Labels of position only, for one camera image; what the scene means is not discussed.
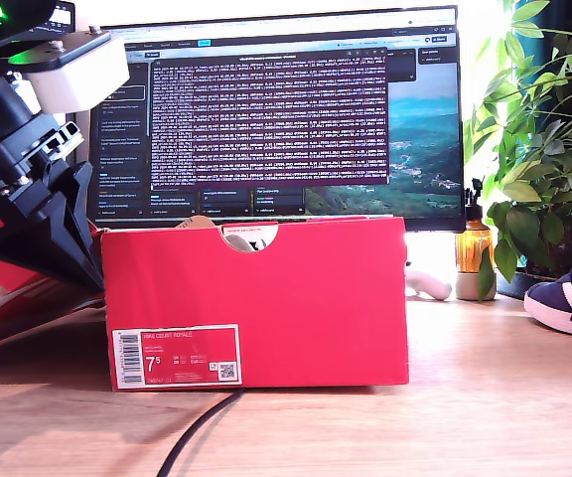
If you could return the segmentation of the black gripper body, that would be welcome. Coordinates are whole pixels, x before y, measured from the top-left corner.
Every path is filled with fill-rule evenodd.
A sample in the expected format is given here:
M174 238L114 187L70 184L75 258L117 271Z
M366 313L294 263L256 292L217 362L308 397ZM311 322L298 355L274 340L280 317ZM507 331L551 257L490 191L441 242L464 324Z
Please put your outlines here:
M66 158L82 142L71 121L34 114L6 79L0 78L0 196L36 181L48 184L67 167Z

